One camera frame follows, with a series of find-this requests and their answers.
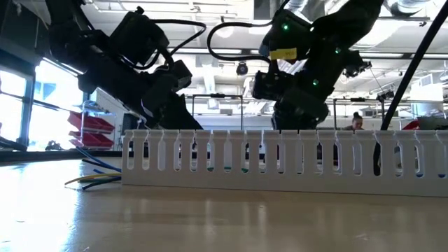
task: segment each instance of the black cable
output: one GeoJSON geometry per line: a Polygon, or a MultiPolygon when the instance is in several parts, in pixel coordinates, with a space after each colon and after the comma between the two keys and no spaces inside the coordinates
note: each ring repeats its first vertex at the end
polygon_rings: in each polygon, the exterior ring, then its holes
{"type": "Polygon", "coordinates": [[[168,63],[169,69],[172,69],[174,67],[174,60],[173,60],[173,57],[169,54],[168,50],[159,45],[156,45],[155,49],[157,49],[157,52],[156,52],[153,60],[146,66],[137,66],[136,64],[130,62],[125,57],[122,57],[122,59],[125,61],[126,64],[130,65],[132,68],[135,68],[138,70],[148,70],[157,62],[159,55],[162,55],[165,58],[165,62],[168,63]]]}
{"type": "Polygon", "coordinates": [[[169,68],[171,68],[174,65],[174,61],[172,59],[172,55],[176,53],[179,49],[181,49],[183,46],[188,44],[189,42],[196,39],[198,36],[201,36],[205,30],[207,29],[207,26],[204,23],[201,22],[195,22],[195,21],[189,21],[189,20],[175,20],[175,19],[160,19],[160,20],[153,20],[156,24],[178,24],[178,25],[193,25],[202,27],[200,31],[198,31],[196,34],[191,36],[190,38],[187,38],[184,42],[178,44],[171,52],[168,54],[165,52],[167,49],[165,48],[157,48],[157,52],[153,57],[153,60],[147,64],[146,66],[137,66],[131,62],[129,62],[127,59],[125,59],[126,63],[130,64],[131,67],[138,69],[138,70],[147,70],[150,69],[159,59],[159,56],[162,55],[165,58],[165,65],[168,64],[169,68]]]}
{"type": "MultiPolygon", "coordinates": [[[[429,27],[428,31],[426,32],[425,36],[423,37],[423,40],[421,41],[419,48],[415,52],[414,58],[412,58],[411,63],[409,64],[409,67],[406,70],[405,75],[403,76],[403,79],[401,80],[400,86],[398,86],[397,92],[395,93],[395,97],[393,98],[391,105],[389,106],[387,110],[386,117],[383,120],[383,123],[381,125],[381,130],[387,130],[389,128],[389,124],[391,124],[393,114],[395,113],[398,104],[401,101],[401,98],[405,94],[405,91],[407,89],[407,86],[409,85],[415,71],[417,70],[417,67],[419,66],[421,60],[423,59],[426,51],[428,50],[429,46],[431,45],[431,42],[433,42],[433,39],[435,35],[437,35],[439,29],[445,22],[448,16],[448,1],[446,1],[443,6],[441,7],[439,13],[435,17],[433,23],[429,27]]],[[[375,175],[379,175],[380,168],[378,166],[378,160],[379,156],[381,154],[381,146],[379,143],[375,146],[375,152],[373,155],[373,165],[374,165],[374,173],[375,175]]]]}
{"type": "Polygon", "coordinates": [[[183,46],[188,44],[189,42],[196,39],[198,36],[201,36],[205,30],[207,29],[207,25],[201,22],[196,21],[189,21],[189,20],[173,20],[173,19],[167,19],[167,20],[153,20],[156,24],[178,24],[178,25],[192,25],[192,26],[198,26],[202,29],[198,31],[196,34],[185,40],[184,42],[178,44],[171,52],[171,56],[176,53],[179,49],[181,49],[183,46]]]}
{"type": "Polygon", "coordinates": [[[245,22],[225,22],[222,24],[216,25],[207,36],[207,49],[209,49],[209,53],[211,56],[215,57],[218,60],[226,60],[226,61],[246,61],[246,60],[262,60],[264,62],[267,62],[268,64],[271,63],[271,60],[268,57],[264,56],[238,56],[238,57],[227,57],[227,56],[221,56],[217,54],[216,52],[211,49],[211,39],[213,35],[222,28],[225,27],[246,27],[246,28],[252,28],[252,27],[266,27],[268,25],[271,25],[272,21],[268,22],[267,24],[250,24],[245,22]]]}

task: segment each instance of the camera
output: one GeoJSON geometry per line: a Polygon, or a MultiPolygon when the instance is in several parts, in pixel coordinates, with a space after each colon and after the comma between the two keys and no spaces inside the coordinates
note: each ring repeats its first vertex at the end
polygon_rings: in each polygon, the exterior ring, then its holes
{"type": "Polygon", "coordinates": [[[239,76],[244,76],[247,74],[247,72],[249,71],[249,68],[247,67],[245,62],[240,62],[238,63],[237,66],[237,75],[239,76]]]}

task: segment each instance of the person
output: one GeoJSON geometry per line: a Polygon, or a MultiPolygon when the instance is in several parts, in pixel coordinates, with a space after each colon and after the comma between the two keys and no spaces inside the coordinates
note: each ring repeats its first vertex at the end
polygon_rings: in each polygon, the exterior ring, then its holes
{"type": "Polygon", "coordinates": [[[343,130],[364,130],[363,129],[363,117],[359,115],[358,112],[353,114],[353,119],[351,119],[351,125],[345,127],[343,130]]]}

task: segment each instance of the red object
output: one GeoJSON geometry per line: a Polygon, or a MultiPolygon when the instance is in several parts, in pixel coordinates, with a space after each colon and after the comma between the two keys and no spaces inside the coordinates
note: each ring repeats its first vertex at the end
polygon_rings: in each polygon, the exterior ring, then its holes
{"type": "MultiPolygon", "coordinates": [[[[70,132],[69,135],[75,137],[77,140],[81,140],[81,133],[80,132],[70,132]]],[[[95,133],[84,133],[83,135],[83,142],[79,142],[79,144],[72,142],[75,146],[79,146],[81,144],[81,147],[102,147],[102,148],[112,148],[113,141],[105,137],[103,134],[95,134],[95,133]]]]}
{"type": "MultiPolygon", "coordinates": [[[[68,119],[69,123],[75,126],[81,131],[81,125],[83,121],[83,115],[77,112],[70,112],[68,119]]],[[[84,132],[99,132],[104,134],[110,134],[115,129],[110,123],[106,122],[102,118],[96,118],[92,116],[84,116],[84,132]]]]}
{"type": "Polygon", "coordinates": [[[419,121],[414,120],[410,122],[408,125],[404,126],[402,130],[418,130],[419,129],[419,121]]]}

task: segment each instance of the table surface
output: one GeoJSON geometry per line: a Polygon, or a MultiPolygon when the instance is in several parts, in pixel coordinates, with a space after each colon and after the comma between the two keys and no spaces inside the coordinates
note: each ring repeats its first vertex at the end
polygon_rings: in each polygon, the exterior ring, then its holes
{"type": "Polygon", "coordinates": [[[0,251],[447,250],[448,199],[121,186],[79,160],[0,167],[0,251]]]}

